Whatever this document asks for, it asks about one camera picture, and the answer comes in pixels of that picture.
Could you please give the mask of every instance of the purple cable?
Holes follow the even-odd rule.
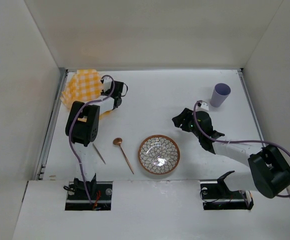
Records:
[[[90,196],[89,190],[87,189],[86,179],[85,179],[84,171],[83,171],[82,160],[81,160],[80,156],[77,154],[77,152],[75,151],[75,149],[74,149],[74,147],[73,147],[73,143],[72,143],[72,131],[73,131],[73,128],[74,128],[74,124],[76,123],[77,119],[79,118],[80,113],[83,111],[83,109],[84,109],[87,105],[92,104],[92,103],[100,103],[100,102],[103,102],[104,100],[110,98],[111,95],[113,94],[114,89],[115,89],[115,81],[114,81],[114,79],[113,79],[110,75],[104,75],[101,79],[104,79],[105,77],[110,78],[111,81],[112,81],[112,83],[113,83],[113,86],[112,86],[112,88],[111,88],[111,91],[110,91],[109,95],[106,96],[106,97],[104,97],[104,98],[102,98],[102,99],[99,99],[99,100],[88,101],[88,102],[86,102],[83,106],[81,106],[81,108],[80,108],[80,109],[78,110],[78,112],[76,113],[76,115],[75,115],[75,117],[74,117],[74,119],[73,119],[72,124],[70,125],[70,128],[69,128],[69,134],[68,134],[69,146],[70,146],[70,149],[72,150],[73,154],[75,155],[75,157],[77,158],[77,160],[78,160],[78,162],[79,162],[79,168],[80,168],[81,177],[82,177],[82,179],[83,179],[85,192],[86,192],[86,194],[87,194],[87,198],[88,198],[90,204],[92,204],[92,200],[91,200],[91,196]]]
[[[194,116],[194,122],[196,124],[196,126],[198,127],[199,131],[206,137],[208,138],[209,140],[211,141],[214,141],[214,142],[217,142],[217,143],[223,143],[223,144],[244,144],[244,143],[260,143],[260,144],[268,144],[268,145],[272,145],[276,148],[279,148],[281,149],[282,151],[284,151],[289,157],[290,157],[290,152],[287,151],[284,147],[278,145],[277,143],[275,142],[271,142],[271,141],[262,141],[262,140],[242,140],[242,141],[223,141],[223,140],[217,140],[217,139],[214,139],[210,136],[208,136],[201,128],[201,126],[199,125],[198,121],[197,121],[197,117],[196,117],[196,107],[198,106],[199,103],[201,103],[202,100],[199,100],[195,103],[194,105],[194,110],[193,110],[193,116]],[[277,197],[280,197],[280,198],[290,198],[290,194],[288,195],[277,195]]]

